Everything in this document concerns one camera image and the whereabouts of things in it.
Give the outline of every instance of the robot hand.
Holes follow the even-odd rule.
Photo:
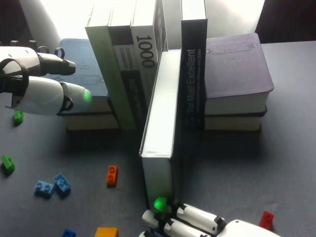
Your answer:
[[[158,198],[154,207],[143,214],[143,221],[154,230],[154,235],[168,237],[279,237],[276,234],[250,223],[225,219],[196,207]],[[143,232],[142,237],[151,237]]]
[[[37,77],[47,73],[71,75],[76,71],[75,63],[64,60],[62,48],[57,48],[52,55],[48,50],[36,53],[32,48],[17,47],[17,44],[13,41],[13,46],[0,46],[0,93],[12,93],[8,108],[37,115],[89,110],[92,96],[84,87]]]

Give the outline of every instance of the book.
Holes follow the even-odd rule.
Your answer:
[[[207,14],[204,0],[181,0],[182,96],[186,130],[203,129]]]
[[[147,105],[135,59],[130,28],[135,4],[136,0],[117,0],[115,2],[109,24],[109,34],[136,127],[142,129],[147,116]]]
[[[229,114],[229,115],[208,115],[205,116],[205,130],[221,131],[259,131],[261,118],[267,112]]]
[[[109,33],[113,5],[110,0],[94,4],[85,30],[97,59],[121,129],[135,129],[136,124]]]
[[[259,113],[273,82],[256,33],[207,39],[206,115]]]
[[[137,0],[131,24],[146,104],[153,92],[161,51],[168,51],[162,0]]]
[[[158,197],[174,198],[179,185],[179,79],[181,50],[162,52],[140,147],[147,208]]]
[[[76,64],[76,72],[70,76],[50,75],[56,81],[77,84],[92,95],[91,109],[82,113],[61,114],[68,130],[118,129],[115,113],[97,60],[88,39],[63,39],[59,47],[65,50],[65,59]]]

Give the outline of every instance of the white backdrop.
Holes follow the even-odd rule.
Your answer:
[[[20,0],[34,40],[52,51],[61,39],[87,38],[93,0]],[[169,49],[181,47],[180,0],[163,0]],[[264,0],[206,0],[207,37],[254,32]]]

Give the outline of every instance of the dark tabletop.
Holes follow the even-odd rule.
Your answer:
[[[282,237],[316,232],[316,42],[263,47],[275,89],[260,134],[202,133],[184,156],[183,202],[227,221],[260,222],[275,215]],[[65,228],[93,237],[118,227],[138,237],[147,227],[138,158],[139,134],[67,134],[62,118],[25,114],[12,127],[8,95],[0,95],[0,153],[15,171],[0,174],[0,236],[59,237]],[[108,165],[118,165],[118,185],[106,187]],[[34,196],[38,180],[62,172],[72,186],[65,199]]]

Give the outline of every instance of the black book spine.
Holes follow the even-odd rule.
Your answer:
[[[147,105],[136,65],[131,28],[130,26],[110,27],[109,33],[136,127],[142,130],[147,117]]]
[[[202,130],[205,110],[207,19],[182,20],[182,103],[184,128]]]

